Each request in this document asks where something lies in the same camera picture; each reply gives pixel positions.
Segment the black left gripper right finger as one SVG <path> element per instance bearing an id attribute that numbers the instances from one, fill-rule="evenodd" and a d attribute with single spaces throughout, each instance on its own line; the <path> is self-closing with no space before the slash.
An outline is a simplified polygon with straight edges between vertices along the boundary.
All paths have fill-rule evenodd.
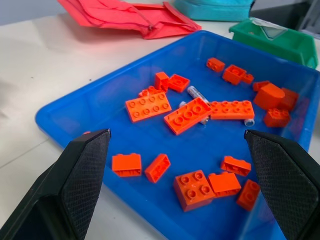
<path id="1" fill-rule="evenodd" d="M 246 130 L 257 180 L 286 240 L 320 240 L 320 165 L 297 142 Z"/>

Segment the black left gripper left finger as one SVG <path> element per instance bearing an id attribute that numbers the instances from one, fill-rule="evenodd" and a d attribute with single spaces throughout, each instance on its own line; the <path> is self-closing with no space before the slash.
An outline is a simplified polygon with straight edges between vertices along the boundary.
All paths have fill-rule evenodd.
<path id="1" fill-rule="evenodd" d="M 5 224 L 0 240 L 84 240 L 101 191 L 111 131 L 70 141 L 33 183 Z"/>

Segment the green plastic bin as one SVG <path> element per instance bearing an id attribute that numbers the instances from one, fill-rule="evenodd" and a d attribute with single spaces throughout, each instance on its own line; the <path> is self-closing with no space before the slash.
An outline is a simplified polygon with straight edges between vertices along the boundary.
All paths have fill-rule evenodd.
<path id="1" fill-rule="evenodd" d="M 269 40 L 250 18 L 230 27 L 229 32 L 233 33 L 234 41 L 312 69 L 318 66 L 314 38 L 303 32 L 288 28 L 286 33 L 274 40 Z"/>

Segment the blue plastic tray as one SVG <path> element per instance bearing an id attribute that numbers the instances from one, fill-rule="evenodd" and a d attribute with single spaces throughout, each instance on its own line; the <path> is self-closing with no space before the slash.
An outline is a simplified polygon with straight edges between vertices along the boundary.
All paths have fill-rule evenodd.
<path id="1" fill-rule="evenodd" d="M 252 211 L 240 207 L 236 196 L 229 196 L 184 212 L 173 189 L 176 176 L 196 170 L 220 173 L 224 156 L 251 162 L 243 122 L 211 120 L 175 135 L 163 115 L 136 123 L 129 118 L 126 101 L 153 84 L 158 72 L 189 79 L 209 101 L 253 100 L 250 85 L 229 84 L 206 66 L 212 57 L 245 69 L 255 81 L 270 81 L 298 93 L 286 127 L 267 127 L 266 112 L 255 106 L 253 128 L 308 149 L 320 100 L 320 72 L 208 31 L 186 36 L 61 97 L 41 108 L 35 121 L 61 147 L 84 132 L 110 129 L 109 158 L 137 153 L 146 168 L 157 155 L 168 155 L 170 168 L 157 183 L 145 176 L 117 176 L 110 159 L 103 183 L 170 240 L 286 240 L 263 196 Z"/>

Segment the orange 2x2 plastic building brick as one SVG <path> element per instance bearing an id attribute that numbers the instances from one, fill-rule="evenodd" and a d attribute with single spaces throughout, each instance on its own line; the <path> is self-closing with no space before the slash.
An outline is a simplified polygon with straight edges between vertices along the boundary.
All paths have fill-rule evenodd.
<path id="1" fill-rule="evenodd" d="M 173 188 L 184 212 L 209 205 L 216 197 L 202 170 L 176 176 Z"/>

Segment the clear plastic bag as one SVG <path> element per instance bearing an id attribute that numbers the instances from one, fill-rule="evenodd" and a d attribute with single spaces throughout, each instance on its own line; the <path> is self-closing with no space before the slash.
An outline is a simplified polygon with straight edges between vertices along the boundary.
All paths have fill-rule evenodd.
<path id="1" fill-rule="evenodd" d="M 254 25 L 259 26 L 265 37 L 270 41 L 280 37 L 288 31 L 288 28 L 286 27 L 259 18 L 251 17 L 250 21 Z"/>

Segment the red fabric case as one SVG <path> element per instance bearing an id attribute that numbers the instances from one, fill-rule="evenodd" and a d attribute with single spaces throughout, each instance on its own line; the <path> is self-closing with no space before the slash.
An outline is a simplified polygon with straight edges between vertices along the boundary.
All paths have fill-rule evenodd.
<path id="1" fill-rule="evenodd" d="M 202 29 L 167 1 L 161 4 L 121 0 L 57 1 L 80 26 L 136 31 L 146 40 L 183 36 Z"/>

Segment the teal fabric case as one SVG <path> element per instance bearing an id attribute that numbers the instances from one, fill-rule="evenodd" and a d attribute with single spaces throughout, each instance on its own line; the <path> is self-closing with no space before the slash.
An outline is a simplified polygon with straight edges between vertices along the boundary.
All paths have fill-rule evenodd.
<path id="1" fill-rule="evenodd" d="M 196 21 L 241 22 L 254 0 L 174 0 L 174 7 Z"/>

